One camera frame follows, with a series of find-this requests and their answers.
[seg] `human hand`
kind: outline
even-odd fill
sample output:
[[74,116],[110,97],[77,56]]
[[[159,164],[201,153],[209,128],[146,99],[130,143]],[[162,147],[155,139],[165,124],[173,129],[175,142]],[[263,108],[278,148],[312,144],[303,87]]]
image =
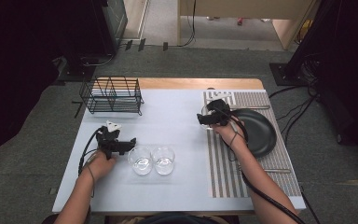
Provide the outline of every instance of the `human hand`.
[[226,126],[213,124],[211,127],[216,133],[219,133],[220,136],[222,136],[222,139],[226,142],[227,145],[231,147],[242,145],[246,146],[243,131],[235,121],[230,120]]
[[91,157],[93,157],[93,159],[89,159],[86,165],[91,169],[95,181],[109,174],[116,164],[116,157],[112,156],[110,160],[107,160],[106,155],[101,150],[94,152],[90,158]]

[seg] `black plate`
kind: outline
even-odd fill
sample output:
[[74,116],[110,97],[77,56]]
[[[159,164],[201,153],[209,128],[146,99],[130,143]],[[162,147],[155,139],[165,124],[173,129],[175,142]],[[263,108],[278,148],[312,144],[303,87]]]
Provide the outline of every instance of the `black plate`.
[[251,109],[238,109],[233,113],[245,122],[246,132],[249,136],[248,148],[252,154],[256,158],[269,154],[277,142],[277,134],[269,120]]

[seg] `black wire rack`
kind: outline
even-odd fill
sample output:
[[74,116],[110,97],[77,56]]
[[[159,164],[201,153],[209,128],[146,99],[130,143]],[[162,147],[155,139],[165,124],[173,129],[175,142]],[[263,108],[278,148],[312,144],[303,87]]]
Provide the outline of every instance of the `black wire rack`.
[[91,81],[84,81],[79,93],[91,114],[128,112],[142,115],[144,100],[138,78],[96,76]]

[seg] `table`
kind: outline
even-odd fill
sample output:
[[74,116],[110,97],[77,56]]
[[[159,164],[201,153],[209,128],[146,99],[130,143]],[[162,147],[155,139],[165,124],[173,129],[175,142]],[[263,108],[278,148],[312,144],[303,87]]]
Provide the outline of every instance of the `table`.
[[[177,44],[181,45],[181,16],[192,16],[195,0],[177,0]],[[197,0],[195,16],[273,19],[272,24],[282,43],[289,49],[317,0]]]
[[[249,197],[212,196],[208,140],[196,114],[200,112],[201,97],[206,88],[247,89],[265,94],[261,81],[244,78],[140,78],[139,83],[145,101],[141,106],[142,116],[114,112],[92,115],[86,110],[52,211],[58,213],[62,210],[75,185],[84,146],[92,133],[109,119],[122,125],[120,141],[136,137],[138,146],[172,146],[176,154],[175,168],[166,176],[157,174],[155,170],[139,176],[128,165],[127,154],[118,157],[113,171],[95,187],[95,197],[91,200],[93,213],[145,216],[164,211],[184,211],[194,215],[252,212],[254,208]],[[89,149],[96,146],[93,140]],[[293,171],[290,160],[287,162]],[[289,198],[295,209],[306,208],[301,195]]]

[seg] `placemat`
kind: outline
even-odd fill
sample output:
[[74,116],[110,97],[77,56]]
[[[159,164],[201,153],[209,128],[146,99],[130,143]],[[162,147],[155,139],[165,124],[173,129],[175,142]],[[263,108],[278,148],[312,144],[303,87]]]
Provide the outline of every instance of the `placemat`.
[[[206,105],[207,98],[221,91],[205,91],[202,102]],[[265,91],[224,91],[229,93],[226,103],[231,105],[270,105],[269,97]],[[278,124],[272,108],[256,109],[272,124],[277,134],[275,148],[265,157],[257,159],[264,169],[290,169],[290,174],[268,173],[288,196],[301,196],[292,163],[284,146]],[[207,130],[208,161],[209,161],[209,193],[214,198],[240,198],[249,197],[249,190],[241,179],[238,162],[232,160],[234,154],[223,143],[220,136],[212,130]]]

